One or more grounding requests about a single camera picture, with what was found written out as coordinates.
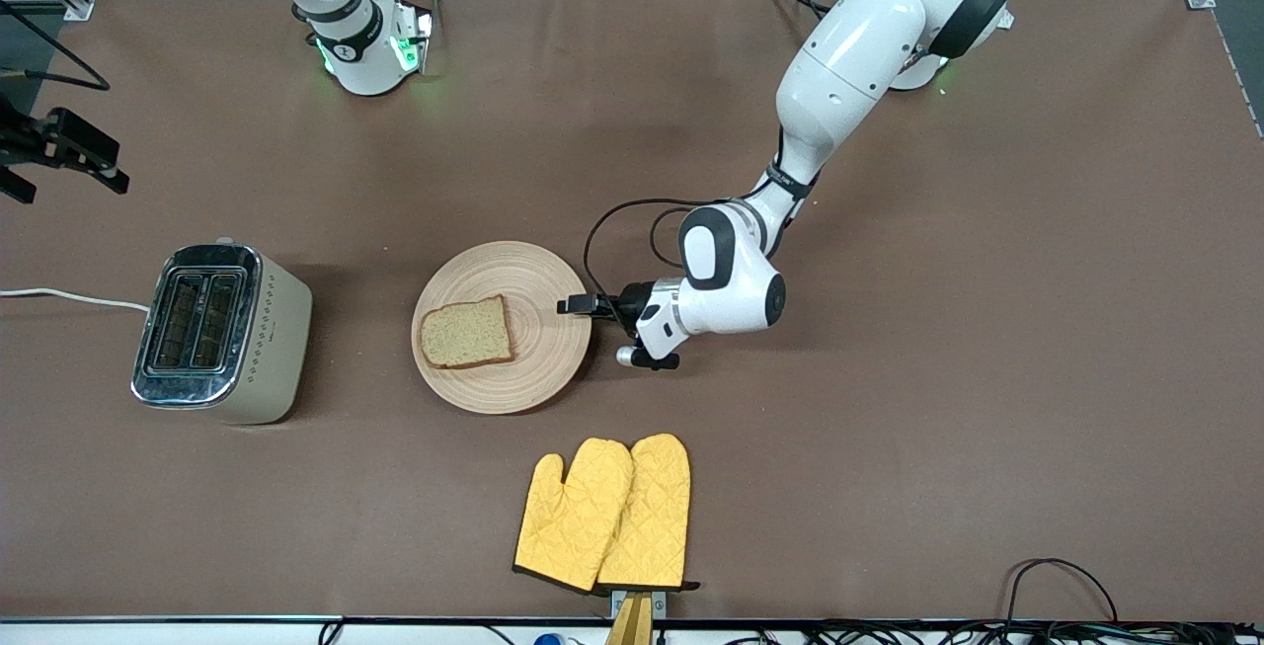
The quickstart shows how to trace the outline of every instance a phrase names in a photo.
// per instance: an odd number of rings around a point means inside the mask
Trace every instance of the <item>table surface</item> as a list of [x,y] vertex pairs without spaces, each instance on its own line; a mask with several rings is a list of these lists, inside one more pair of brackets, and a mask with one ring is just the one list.
[[[138,314],[0,304],[0,613],[603,613],[509,569],[532,465],[670,431],[703,582],[676,616],[992,617],[1058,555],[1125,618],[1258,617],[1264,147],[1215,20],[1012,10],[828,164],[774,330],[651,374],[604,326],[550,406],[487,417],[413,366],[426,280],[488,240],[576,263],[611,205],[747,190],[806,11],[446,0],[445,75],[354,99],[288,3],[100,1],[63,39],[114,91],[37,113],[118,137],[133,190],[24,171],[3,285],[144,302],[173,250],[235,236],[311,286],[311,343],[292,416],[230,429],[135,402]],[[608,286],[664,274],[651,212],[597,240]],[[1024,584],[1023,616],[1102,616],[1068,575]]]

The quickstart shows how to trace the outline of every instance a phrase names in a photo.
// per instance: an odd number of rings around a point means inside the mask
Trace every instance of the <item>white cable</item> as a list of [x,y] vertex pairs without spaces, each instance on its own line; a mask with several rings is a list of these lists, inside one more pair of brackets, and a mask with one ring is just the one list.
[[105,305],[107,307],[126,307],[129,310],[138,310],[149,314],[149,307],[144,305],[135,305],[131,302],[114,302],[114,300],[99,300],[96,297],[85,297],[83,295],[72,295],[70,292],[62,292],[61,290],[49,290],[48,286],[37,286],[37,288],[34,290],[0,290],[0,297],[40,297],[40,296],[61,297],[63,300],[73,300],[76,302],[87,302],[91,305]]

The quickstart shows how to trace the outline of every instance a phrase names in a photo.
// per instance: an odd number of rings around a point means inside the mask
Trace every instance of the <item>wooden plate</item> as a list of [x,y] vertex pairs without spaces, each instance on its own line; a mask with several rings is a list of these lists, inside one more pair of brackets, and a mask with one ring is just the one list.
[[[593,320],[559,315],[557,300],[583,295],[584,283],[556,254],[527,243],[470,248],[430,277],[412,312],[412,357],[439,397],[477,414],[525,411],[570,382],[588,352]],[[464,369],[439,369],[421,353],[421,317],[453,302],[504,295],[514,359]]]

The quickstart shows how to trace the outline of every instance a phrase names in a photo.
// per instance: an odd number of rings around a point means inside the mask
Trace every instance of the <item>yellow oven mitt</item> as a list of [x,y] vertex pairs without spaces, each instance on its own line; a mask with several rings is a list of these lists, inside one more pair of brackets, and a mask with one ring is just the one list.
[[536,464],[513,569],[589,592],[632,486],[622,443],[586,439],[562,479],[561,455]]
[[675,435],[632,448],[632,491],[598,583],[618,589],[684,589],[689,530],[689,455]]

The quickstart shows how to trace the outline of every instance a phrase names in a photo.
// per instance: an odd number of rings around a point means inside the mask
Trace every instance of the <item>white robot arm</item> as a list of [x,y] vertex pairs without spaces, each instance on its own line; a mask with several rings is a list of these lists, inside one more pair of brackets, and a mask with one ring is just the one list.
[[399,0],[293,0],[325,70],[355,95],[382,95],[425,64],[430,11]]
[[[769,258],[811,192],[817,173],[887,89],[929,81],[940,61],[964,54],[1006,23],[1006,1],[837,3],[781,81],[780,148],[755,190],[702,205],[681,223],[685,277],[628,285],[605,302],[571,297],[559,311],[617,317],[637,341],[619,349],[619,363],[652,369],[676,368],[672,352],[690,336],[742,334],[776,324],[786,285]],[[901,77],[916,80],[908,83]]]

